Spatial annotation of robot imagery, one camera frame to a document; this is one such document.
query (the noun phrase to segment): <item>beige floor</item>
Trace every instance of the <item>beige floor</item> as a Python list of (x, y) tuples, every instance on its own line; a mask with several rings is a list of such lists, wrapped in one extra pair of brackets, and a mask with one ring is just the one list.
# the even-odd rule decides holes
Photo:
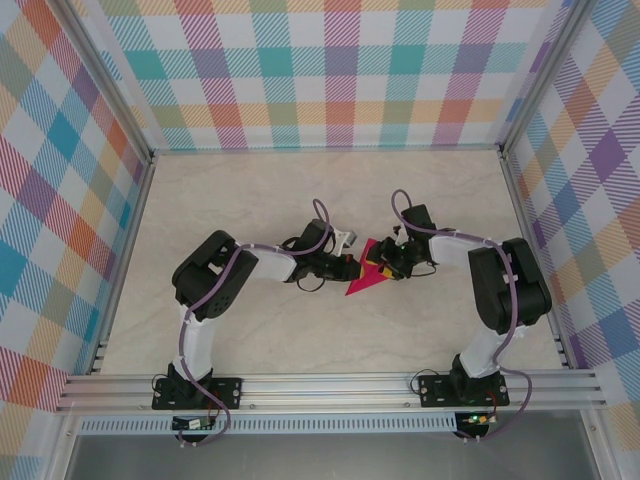
[[(151, 188), (102, 373), (164, 372), (179, 326), (171, 275), (214, 230), (240, 241), (279, 243), (313, 218), (322, 199), (332, 223), (368, 237), (398, 222), (389, 204), (403, 187), (438, 227), (508, 239), (520, 234), (495, 155), (474, 152), (352, 152), (162, 157)], [(468, 274), (387, 281), (345, 297), (269, 281), (246, 284), (214, 341), (218, 373), (448, 370), (479, 318)], [(514, 342), (505, 366), (559, 368), (542, 320)]]

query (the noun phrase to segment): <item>plaid wall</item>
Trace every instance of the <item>plaid wall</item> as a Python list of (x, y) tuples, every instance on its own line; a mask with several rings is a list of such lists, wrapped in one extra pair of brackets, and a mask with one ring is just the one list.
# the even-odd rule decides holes
[(618, 460), (640, 467), (640, 0), (599, 2), (511, 161)]
[(44, 0), (0, 2), (0, 479), (33, 478), (142, 163)]
[(498, 144), (504, 143), (507, 133), (509, 132), (511, 125), (513, 125), (513, 120), (516, 118), (516, 115), (518, 114), (518, 112), (520, 111), (520, 107), (522, 106), (522, 102), (524, 101), (526, 96), (529, 94), (529, 91), (531, 91), (531, 87), (533, 86), (536, 79), (538, 78), (538, 72), (540, 71), (540, 67), (542, 66), (542, 63), (546, 60), (549, 53), (549, 49), (551, 48), (551, 45), (553, 44), (556, 37), (558, 36), (558, 33), (560, 33), (560, 29), (564, 24), (564, 21), (567, 18), (567, 14), (571, 10), (571, 7), (573, 6), (574, 3), (575, 3), (575, 0), (562, 1), (562, 6), (558, 10), (556, 17), (553, 19), (551, 28), (549, 28), (547, 35), (544, 37), (544, 42), (542, 42), (542, 45), (540, 46), (540, 50), (538, 50), (538, 54), (536, 55), (535, 60), (531, 64), (531, 67), (527, 72), (525, 80), (522, 83), (520, 90), (518, 91), (518, 95), (515, 101), (513, 102), (513, 104), (511, 105), (511, 109), (509, 110), (509, 114), (507, 115), (506, 121), (504, 122), (504, 124), (502, 125), (502, 128), (500, 129), (500, 134), (498, 135), (496, 143)]
[(172, 150), (494, 144), (561, 3), (74, 0), (150, 142)]

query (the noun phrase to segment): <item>purple cable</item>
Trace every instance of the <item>purple cable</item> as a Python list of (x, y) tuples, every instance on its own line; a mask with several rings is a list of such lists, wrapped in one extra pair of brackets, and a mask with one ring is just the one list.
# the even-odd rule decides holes
[[(439, 236), (443, 236), (443, 237), (462, 238), (464, 240), (469, 240), (469, 241), (472, 241), (472, 242), (481, 243), (483, 245), (487, 245), (488, 247), (494, 248), (496, 250), (496, 252), (498, 252), (498, 255), (500, 256), (500, 259), (502, 260), (502, 263), (504, 264), (504, 269), (507, 272), (507, 279), (508, 279), (508, 283), (509, 283), (509, 294), (511, 295), (511, 323), (509, 324), (509, 332), (507, 333), (507, 336), (504, 339), (504, 342), (502, 342), (500, 344), (500, 346), (494, 352), (493, 358), (492, 358), (493, 363), (495, 363), (496, 365), (499, 366), (498, 357), (504, 351), (504, 349), (509, 346), (509, 343), (511, 343), (511, 340), (513, 339), (513, 336), (516, 333), (516, 327), (518, 326), (518, 293), (516, 291), (516, 279), (515, 279), (515, 277), (513, 275), (513, 269), (511, 268), (511, 263), (509, 262), (509, 257), (507, 257), (507, 254), (504, 252), (504, 250), (502, 249), (502, 247), (500, 245), (498, 245), (496, 242), (494, 242), (493, 240), (490, 240), (488, 238), (476, 237), (475, 235), (469, 235), (469, 234), (460, 233), (460, 232), (457, 232), (457, 231), (431, 230), (431, 229), (428, 229), (428, 228), (422, 228), (422, 227), (418, 227), (416, 225), (412, 225), (411, 223), (407, 222), (404, 218), (402, 218), (402, 215), (398, 211), (398, 207), (396, 206), (396, 197), (398, 196), (399, 193), (404, 195), (404, 197), (407, 199), (407, 203), (409, 204), (409, 207), (412, 207), (413, 204), (411, 203), (411, 197), (409, 197), (409, 194), (405, 190), (403, 190), (401, 188), (397, 189), (391, 195), (391, 208), (393, 209), (393, 213), (395, 213), (396, 217), (398, 217), (400, 219), (400, 221), (404, 224), (405, 227), (410, 228), (412, 230), (415, 230), (417, 232), (428, 233), (430, 235), (439, 235)], [(522, 415), (522, 413), (524, 412), (525, 408), (527, 408), (527, 405), (529, 405), (529, 400), (531, 400), (531, 393), (533, 391), (533, 382), (531, 381), (531, 377), (529, 375), (527, 375), (525, 372), (522, 372), (520, 370), (510, 370), (510, 369), (504, 368), (504, 367), (500, 367), (500, 369), (503, 372), (509, 373), (511, 375), (520, 375), (521, 377), (524, 377), (525, 380), (527, 381), (527, 394), (525, 395), (524, 401), (522, 402), (522, 405), (520, 406), (520, 409), (511, 418), (511, 420), (505, 426), (503, 426), (500, 430), (496, 430), (495, 432), (491, 432), (491, 433), (485, 435), (485, 437), (484, 437), (485, 440), (488, 440), (489, 438), (497, 437), (498, 435), (500, 435), (504, 431), (506, 431), (507, 428), (509, 428), (509, 427), (511, 427), (511, 425), (513, 425), (514, 421), (518, 417), (520, 417), (520, 415)]]
[[(322, 203), (317, 198), (314, 198), (313, 199), (313, 208), (316, 211), (316, 215), (318, 215), (318, 218), (325, 223), (324, 233), (322, 234), (322, 238), (320, 239), (320, 241), (317, 244), (315, 244), (311, 248), (307, 248), (306, 250), (300, 250), (300, 251), (292, 252), (290, 250), (283, 250), (280, 247), (274, 247), (272, 245), (262, 245), (262, 244), (259, 244), (259, 243), (255, 243), (255, 244), (254, 243), (245, 243), (244, 245), (241, 245), (240, 247), (235, 249), (235, 251), (231, 255), (231, 258), (229, 259), (229, 262), (227, 263), (226, 267), (220, 273), (220, 275), (218, 277), (218, 280), (216, 281), (216, 284), (213, 286), (213, 288), (211, 290), (209, 290), (209, 292), (204, 297), (202, 297), (200, 300), (198, 300), (196, 303), (194, 303), (193, 305), (191, 305), (187, 309), (187, 311), (186, 311), (186, 313), (184, 315), (183, 322), (182, 322), (182, 328), (180, 328), (180, 338), (178, 340), (178, 356), (180, 357), (180, 364), (182, 365), (182, 369), (184, 370), (184, 373), (187, 376), (187, 378), (189, 379), (189, 381), (198, 390), (200, 390), (200, 392), (202, 392), (207, 398), (209, 398), (213, 403), (215, 403), (216, 406), (218, 406), (222, 411), (224, 411), (225, 415), (227, 416), (227, 421), (226, 421), (226, 423), (224, 425), (224, 428), (221, 431), (219, 431), (215, 435), (209, 435), (207, 438), (205, 438), (204, 440), (202, 440), (202, 441), (200, 441), (198, 443), (187, 442), (182, 437), (182, 431), (178, 432), (178, 439), (182, 442), (182, 445), (191, 445), (192, 447), (199, 447), (199, 446), (206, 445), (208, 443), (214, 442), (215, 440), (220, 438), (220, 436), (222, 434), (224, 434), (229, 429), (229, 426), (231, 425), (231, 413), (229, 412), (229, 409), (227, 408), (227, 406), (221, 400), (219, 400), (215, 395), (211, 394), (206, 388), (204, 388), (202, 385), (200, 385), (198, 383), (198, 381), (194, 378), (193, 374), (191, 373), (191, 370), (189, 370), (189, 367), (188, 367), (187, 362), (185, 360), (185, 356), (184, 356), (184, 339), (185, 339), (186, 334), (187, 334), (187, 325), (191, 322), (191, 320), (190, 320), (191, 314), (195, 310), (200, 308), (202, 305), (204, 305), (206, 302), (208, 302), (211, 299), (211, 297), (213, 297), (216, 294), (216, 292), (218, 290), (220, 290), (220, 288), (224, 284), (224, 281), (229, 276), (229, 272), (231, 271), (231, 268), (233, 267), (233, 264), (236, 262), (236, 260), (238, 259), (238, 256), (240, 255), (240, 253), (243, 250), (250, 250), (250, 249), (269, 250), (269, 251), (272, 251), (272, 252), (275, 252), (275, 253), (279, 253), (279, 254), (287, 255), (287, 256), (292, 256), (292, 257), (298, 256), (298, 255), (307, 255), (309, 253), (312, 253), (312, 252), (315, 252), (316, 250), (318, 250), (324, 244), (324, 242), (327, 240), (327, 238), (329, 236), (329, 233), (330, 233), (330, 230), (331, 230), (331, 224), (329, 223), (329, 212), (327, 211), (327, 207), (324, 206), (324, 203)], [(324, 218), (320, 214), (320, 210), (322, 210), (322, 213), (324, 214)]]

